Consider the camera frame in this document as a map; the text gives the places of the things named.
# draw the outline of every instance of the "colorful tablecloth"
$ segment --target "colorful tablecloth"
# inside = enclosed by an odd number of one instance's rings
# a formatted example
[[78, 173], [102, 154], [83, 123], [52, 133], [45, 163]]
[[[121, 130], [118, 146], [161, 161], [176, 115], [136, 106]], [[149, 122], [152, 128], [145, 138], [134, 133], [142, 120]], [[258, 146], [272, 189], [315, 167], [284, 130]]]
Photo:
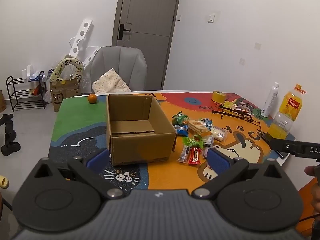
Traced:
[[[212, 93], [152, 93], [169, 119], [182, 111], [191, 119], [210, 118], [213, 124], [228, 131], [223, 143], [216, 147], [231, 158], [242, 156], [251, 163], [263, 162], [266, 158], [277, 159], [278, 155], [258, 135], [259, 127], [234, 117], [212, 114], [221, 110], [212, 100]], [[250, 104], [255, 116], [260, 109], [236, 94], [227, 94], [227, 99], [237, 99]], [[87, 97], [74, 97], [63, 100], [52, 133], [49, 158], [55, 162], [66, 162], [73, 156], [88, 158], [107, 149], [106, 145], [106, 96], [98, 96], [98, 103], [89, 104]], [[263, 132], [268, 130], [272, 118], [260, 120]], [[216, 174], [201, 158], [201, 165], [189, 166], [178, 163], [182, 151], [181, 137], [177, 138], [175, 151], [166, 162], [134, 164], [113, 167], [111, 155], [100, 173], [115, 186], [129, 192], [133, 188], [149, 189], [188, 189], [190, 192], [213, 179]]]

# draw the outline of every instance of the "hand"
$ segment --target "hand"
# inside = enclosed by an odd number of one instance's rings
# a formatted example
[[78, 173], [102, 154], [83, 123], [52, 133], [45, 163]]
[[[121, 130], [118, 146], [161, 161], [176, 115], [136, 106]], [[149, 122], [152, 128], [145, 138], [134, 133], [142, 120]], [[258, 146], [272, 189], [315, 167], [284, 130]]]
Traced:
[[[308, 166], [304, 169], [305, 174], [309, 176], [315, 177], [315, 172], [314, 172], [315, 166]], [[314, 210], [312, 215], [317, 215], [320, 213], [320, 186], [316, 183], [312, 186], [311, 188], [311, 194], [313, 196], [313, 199], [311, 201], [311, 205], [313, 206]], [[315, 220], [320, 221], [320, 216], [316, 217]]]

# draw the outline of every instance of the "green snack bag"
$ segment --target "green snack bag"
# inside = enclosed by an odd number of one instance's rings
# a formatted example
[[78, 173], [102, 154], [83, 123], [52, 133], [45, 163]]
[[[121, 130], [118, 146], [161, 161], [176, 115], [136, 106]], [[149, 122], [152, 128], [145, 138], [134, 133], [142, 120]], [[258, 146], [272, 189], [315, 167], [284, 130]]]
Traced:
[[188, 120], [189, 117], [186, 114], [183, 114], [182, 112], [177, 113], [172, 117], [172, 124], [173, 125], [180, 125], [182, 126], [186, 120]]
[[203, 140], [200, 134], [195, 134], [195, 138], [197, 138], [199, 141], [199, 146], [201, 149], [203, 149]]
[[195, 139], [190, 139], [189, 137], [182, 137], [182, 143], [188, 147], [200, 147], [199, 141], [196, 141]]

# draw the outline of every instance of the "tangerine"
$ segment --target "tangerine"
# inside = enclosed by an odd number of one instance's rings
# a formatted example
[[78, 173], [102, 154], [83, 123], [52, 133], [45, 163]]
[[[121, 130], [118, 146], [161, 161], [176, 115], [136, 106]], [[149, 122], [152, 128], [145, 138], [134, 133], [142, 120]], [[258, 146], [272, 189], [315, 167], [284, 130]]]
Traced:
[[95, 95], [95, 94], [88, 95], [88, 101], [90, 104], [95, 104], [97, 102], [97, 100], [98, 100], [97, 95]]

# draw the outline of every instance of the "gray floor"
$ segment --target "gray floor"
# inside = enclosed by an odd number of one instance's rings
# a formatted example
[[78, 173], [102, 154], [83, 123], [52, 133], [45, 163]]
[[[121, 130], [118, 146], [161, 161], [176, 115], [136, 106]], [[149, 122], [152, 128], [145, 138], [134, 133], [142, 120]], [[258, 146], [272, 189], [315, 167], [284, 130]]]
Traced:
[[[0, 113], [12, 113], [11, 107]], [[57, 113], [52, 104], [46, 109], [19, 110], [13, 113], [13, 128], [17, 133], [15, 141], [21, 145], [21, 150], [9, 156], [0, 153], [0, 175], [9, 179], [9, 188], [1, 189], [2, 196], [12, 203], [12, 199], [19, 190], [38, 160], [48, 156], [51, 134]], [[4, 144], [4, 125], [0, 126], [0, 146]], [[0, 221], [0, 239], [7, 240], [17, 231], [18, 224], [12, 212], [3, 206]]]

